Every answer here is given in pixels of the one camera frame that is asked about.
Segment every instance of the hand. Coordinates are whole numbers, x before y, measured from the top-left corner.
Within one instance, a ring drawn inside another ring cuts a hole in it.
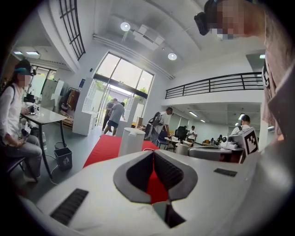
[[[18,144],[17,144],[17,148],[20,148],[21,146],[23,146],[24,145],[24,143],[25,143],[25,141],[24,141],[24,139],[20,139],[20,140],[18,140]]]
[[[28,113],[29,113],[29,110],[28,110],[28,108],[26,108],[26,107],[22,107],[22,110],[21,110],[21,112],[20,112],[22,115],[27,115]]]

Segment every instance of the black chair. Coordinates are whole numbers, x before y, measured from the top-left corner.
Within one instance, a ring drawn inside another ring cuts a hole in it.
[[[160,144],[159,148],[161,148],[161,144],[164,144],[166,146],[167,144],[167,140],[165,139],[166,137],[168,137],[167,131],[162,130],[159,134],[158,142],[157,142],[157,146],[158,144]]]
[[[22,168],[22,171],[24,171],[21,163],[22,162],[26,163],[26,167],[28,168],[28,171],[30,172],[31,176],[33,177],[33,179],[38,182],[36,176],[34,175],[31,166],[29,165],[29,160],[26,157],[5,157],[5,164],[6,164],[6,173],[10,174],[15,167],[17,167],[18,165],[20,166],[20,168]]]

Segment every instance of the t-shirt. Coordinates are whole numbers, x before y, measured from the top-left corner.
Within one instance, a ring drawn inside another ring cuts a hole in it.
[[[246,129],[250,129],[251,128],[247,124],[243,124],[241,127],[242,127],[242,130],[246,130]],[[235,127],[234,130],[232,131],[231,135],[234,135],[235,133],[237,133],[239,131],[240,131],[239,127]]]
[[[5,144],[8,144],[4,138],[6,134],[16,140],[20,136],[19,115],[22,109],[23,89],[14,83],[12,85],[15,88],[15,95],[13,88],[8,87],[0,97],[0,135]]]
[[[114,106],[114,104],[110,101],[110,102],[108,102],[107,103],[107,105],[106,105],[106,109],[107,110],[111,110],[111,108]]]
[[[192,135],[192,134],[195,134],[195,130],[190,130],[190,131],[188,131],[188,133],[191,133],[191,135],[188,136],[189,139],[195,139],[195,136]]]
[[[281,135],[281,130],[273,114],[268,108],[268,102],[276,94],[276,88],[282,81],[287,69],[295,58],[292,40],[284,27],[276,20],[272,13],[265,11],[265,65],[262,78],[265,92],[265,105],[262,119],[275,126],[275,134]]]
[[[164,125],[169,125],[169,123],[170,123],[170,116],[167,114],[167,112],[161,112],[160,114],[161,114],[160,123],[162,125],[158,125],[157,127],[155,127],[155,130],[157,131],[158,134],[161,132]]]
[[[110,116],[110,120],[118,124],[120,122],[121,116],[124,115],[124,112],[125,112],[125,109],[123,105],[120,103],[117,103],[116,105],[112,107],[112,114]]]

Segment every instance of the woman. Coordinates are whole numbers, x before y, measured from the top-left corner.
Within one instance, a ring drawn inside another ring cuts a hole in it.
[[[31,66],[27,60],[20,61],[15,66],[12,80],[6,85],[0,97],[0,143],[9,158],[29,158],[29,165],[38,180],[42,158],[39,140],[32,135],[24,140],[19,128],[20,113],[28,113],[28,109],[22,107],[22,96],[24,87],[31,81],[30,70]],[[25,163],[23,167],[25,181],[35,182]]]

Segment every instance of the trash can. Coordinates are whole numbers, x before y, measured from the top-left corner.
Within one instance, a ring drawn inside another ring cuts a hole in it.
[[[57,149],[67,148],[68,145],[65,143],[65,147],[64,147],[64,143],[63,143],[63,142],[57,142],[57,143],[54,145],[54,147],[55,147],[55,150],[57,150]]]
[[[72,168],[72,152],[69,148],[61,148],[54,151],[57,165],[61,171],[66,171]]]

